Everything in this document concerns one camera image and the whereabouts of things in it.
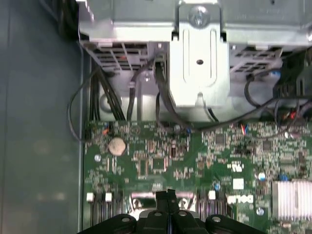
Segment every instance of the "green circuit board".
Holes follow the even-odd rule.
[[[246,134],[240,125],[193,133],[179,126],[167,132],[155,122],[90,122],[89,134],[105,135],[85,145],[84,228],[153,208],[154,192],[172,188],[181,208],[203,220],[223,214],[268,233],[307,234],[312,222],[276,217],[272,184],[312,179],[311,127],[256,139],[275,134],[276,126],[244,126]]]

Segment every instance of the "wire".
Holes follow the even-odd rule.
[[[218,118],[215,116],[215,114],[214,114],[214,112],[212,111],[212,109],[211,109],[211,108],[207,108],[207,110],[208,110],[208,112],[209,112],[211,118],[213,118],[215,122],[219,122]]]
[[[296,123],[296,121],[299,117],[299,113],[300,113],[300,102],[299,102],[299,100],[297,100],[296,114],[293,117],[293,119],[291,120],[291,122],[289,122],[286,125],[286,128],[284,130],[278,131],[276,134],[273,134],[271,136],[252,136],[252,135],[246,135],[246,136],[250,137],[250,138],[254,138],[254,139],[272,139],[272,138],[281,136],[281,135],[285,134],[286,132],[288,132],[289,129],[294,126],[294,124]]]
[[[90,80],[89,120],[94,119],[94,77]]]
[[[72,12],[69,10],[69,7],[68,7],[68,4],[69,4],[68,0],[61,0],[60,4],[61,4],[61,10],[63,11],[63,15],[65,17],[66,23],[72,30],[77,31],[78,19],[72,17]]]
[[[99,83],[98,78],[95,79],[94,83],[94,116],[95,120],[100,120],[99,115]]]
[[[245,131],[245,126],[243,124],[240,125],[240,128],[242,130],[242,134],[245,135],[246,131]]]
[[[109,102],[111,110],[114,114],[116,120],[126,120],[125,116],[123,115],[122,108],[120,106],[120,102],[114,92],[110,82],[108,81],[107,77],[104,75],[102,69],[98,72],[98,80],[100,81],[104,92],[106,94],[107,100],[111,99]]]
[[[259,107],[259,103],[255,102],[252,97],[250,96],[250,93],[249,93],[249,86],[251,84],[251,82],[253,82],[255,80],[255,77],[260,77],[260,76],[265,76],[266,74],[270,73],[270,72],[273,72],[273,71],[280,71],[279,69],[270,69],[270,70],[266,70],[266,71],[263,71],[263,72],[260,72],[258,74],[256,74],[255,76],[249,76],[247,78],[247,82],[246,82],[246,85],[244,87],[244,95],[245,95],[245,98],[247,100],[247,102],[251,105],[251,106],[254,106],[254,107]],[[270,113],[272,116],[274,116],[274,112],[269,109],[269,108],[265,108],[265,111]]]
[[[91,143],[93,141],[95,141],[96,139],[100,138],[103,133],[95,136],[94,138],[92,139],[80,139],[79,136],[77,135],[77,133],[75,132],[74,130],[74,125],[73,125],[73,122],[72,122],[72,104],[73,104],[73,101],[75,99],[75,97],[77,96],[77,94],[82,90],[82,88],[87,85],[90,80],[94,77],[94,75],[98,72],[98,70],[100,69],[100,67],[97,67],[91,74],[90,76],[78,87],[78,89],[72,94],[69,102],[68,102],[68,105],[67,105],[67,120],[68,120],[68,125],[69,125],[69,128],[70,128],[70,131],[73,135],[73,137],[79,141],[80,143]]]
[[[279,122],[278,122],[278,119],[277,119],[277,114],[278,114],[278,106],[279,106],[279,103],[280,103],[281,99],[278,99],[276,101],[276,104],[275,104],[275,108],[274,108],[274,122],[277,126],[280,126]]]
[[[134,75],[132,76],[132,78],[130,80],[129,105],[128,105],[128,110],[127,110],[127,120],[128,121],[131,120],[133,106],[134,106],[135,99],[136,99],[137,79],[141,75],[142,72],[148,70],[150,68],[150,66],[152,66],[154,64],[155,58],[157,58],[157,56],[155,56],[154,58],[149,60],[144,66],[142,66],[140,69],[138,69],[134,73]]]
[[[159,101],[159,99],[160,99],[160,93],[158,93],[157,96],[156,96],[156,108],[155,108],[156,123],[157,123],[157,125],[158,125],[160,128],[164,129],[165,131],[167,131],[167,132],[172,132],[172,129],[171,129],[171,128],[166,128],[166,127],[162,124],[162,122],[160,121],[160,119],[159,119],[159,112],[160,112],[160,101]]]
[[[160,96],[164,102],[164,105],[166,107],[166,109],[168,110],[168,112],[171,114],[171,117],[173,118],[174,122],[181,125],[182,127],[185,127],[187,129],[193,129],[194,131],[200,131],[200,132],[208,132],[208,131],[213,131],[217,128],[222,128],[222,127],[227,127],[228,125],[231,125],[233,123],[238,123],[240,121],[242,121],[245,118],[248,118],[250,116],[252,116],[253,114],[265,109],[268,105],[274,103],[276,100],[274,98],[268,100],[267,102],[265,102],[264,104],[260,105],[259,107],[257,107],[256,109],[249,111],[248,113],[245,113],[239,117],[233,118],[231,120],[225,121],[225,122],[219,122],[216,125],[212,125],[212,126],[207,126],[207,127],[203,127],[203,128],[199,128],[199,129],[194,129],[192,127],[192,125],[186,123],[174,110],[170,97],[168,95],[168,88],[167,88],[167,84],[165,82],[163,73],[162,73],[162,69],[161,69],[161,65],[160,63],[156,63],[155,64],[155,80],[157,82],[158,85],[158,89],[160,92]]]
[[[168,110],[168,112],[171,115],[171,118],[174,120],[175,123],[181,125],[182,127],[186,129],[193,129],[192,125],[186,123],[175,111],[175,109],[172,106],[170,97],[169,97],[169,92],[168,92],[168,87],[167,83],[165,81],[165,78],[162,73],[161,65],[160,63],[156,63],[155,65],[155,80],[158,85],[159,93],[161,96],[161,99]]]

